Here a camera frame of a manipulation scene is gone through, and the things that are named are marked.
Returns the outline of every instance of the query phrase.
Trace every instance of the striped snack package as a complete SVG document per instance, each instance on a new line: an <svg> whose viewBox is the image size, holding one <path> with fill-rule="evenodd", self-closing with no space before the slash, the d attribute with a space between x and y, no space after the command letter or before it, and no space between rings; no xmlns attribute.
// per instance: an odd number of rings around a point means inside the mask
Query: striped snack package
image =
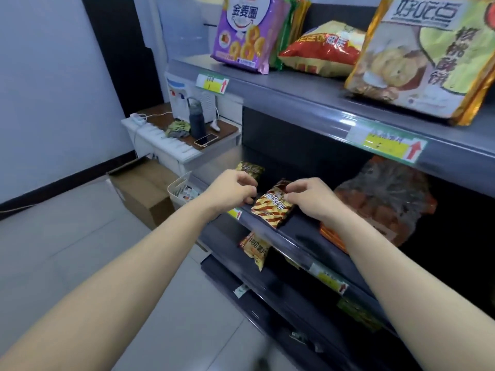
<svg viewBox="0 0 495 371"><path fill-rule="evenodd" d="M289 180L280 180L266 194L262 195L251 208L251 212L276 228L294 208L294 204L284 200L285 187Z"/></svg>

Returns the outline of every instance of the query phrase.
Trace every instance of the smartphone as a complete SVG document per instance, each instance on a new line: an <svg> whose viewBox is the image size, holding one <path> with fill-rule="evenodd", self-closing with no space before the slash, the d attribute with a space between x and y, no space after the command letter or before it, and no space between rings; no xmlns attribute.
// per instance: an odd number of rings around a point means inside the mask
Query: smartphone
<svg viewBox="0 0 495 371"><path fill-rule="evenodd" d="M195 140L194 144L199 147L206 147L209 143L213 142L217 138L218 136L216 136L215 134L208 134L205 137Z"/></svg>

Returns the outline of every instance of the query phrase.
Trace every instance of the phone screen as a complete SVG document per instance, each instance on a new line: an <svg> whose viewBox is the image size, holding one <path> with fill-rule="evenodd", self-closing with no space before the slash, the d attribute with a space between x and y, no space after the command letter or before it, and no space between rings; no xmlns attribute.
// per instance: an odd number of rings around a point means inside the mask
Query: phone screen
<svg viewBox="0 0 495 371"><path fill-rule="evenodd" d="M194 143L196 143L197 145L203 146L203 145L211 142L212 140L215 140L216 138L218 138L218 136L216 136L215 134L208 134L206 137L199 138Z"/></svg>

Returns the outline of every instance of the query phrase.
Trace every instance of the cardboard box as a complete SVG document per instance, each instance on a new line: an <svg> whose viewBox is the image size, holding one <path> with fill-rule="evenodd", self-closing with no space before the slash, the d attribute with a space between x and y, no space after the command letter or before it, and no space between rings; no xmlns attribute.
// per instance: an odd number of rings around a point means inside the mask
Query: cardboard box
<svg viewBox="0 0 495 371"><path fill-rule="evenodd" d="M124 206L148 228L155 229L174 213L167 187L178 177L156 160L142 157L108 176Z"/></svg>

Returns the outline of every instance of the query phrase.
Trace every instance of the floor tile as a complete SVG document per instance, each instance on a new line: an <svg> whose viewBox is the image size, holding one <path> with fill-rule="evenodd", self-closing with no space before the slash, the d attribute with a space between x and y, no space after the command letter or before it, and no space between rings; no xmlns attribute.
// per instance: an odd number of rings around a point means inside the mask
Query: floor tile
<svg viewBox="0 0 495 371"><path fill-rule="evenodd" d="M116 368L204 371L242 321L199 265L186 258Z"/></svg>
<svg viewBox="0 0 495 371"><path fill-rule="evenodd" d="M0 222L0 280L29 271L124 210L115 191L98 181L4 219Z"/></svg>
<svg viewBox="0 0 495 371"><path fill-rule="evenodd" d="M208 255L210 255L211 252L206 252L203 249L201 249L198 245L194 245L191 251L189 251L189 256L194 259L196 263L201 264L203 260L206 259Z"/></svg>
<svg viewBox="0 0 495 371"><path fill-rule="evenodd" d="M208 371L253 371L266 357L270 371L298 371L296 367L247 319L222 349Z"/></svg>
<svg viewBox="0 0 495 371"><path fill-rule="evenodd" d="M0 355L67 293L52 260L0 282Z"/></svg>
<svg viewBox="0 0 495 371"><path fill-rule="evenodd" d="M74 289L124 251L142 240L150 230L129 211L52 258Z"/></svg>

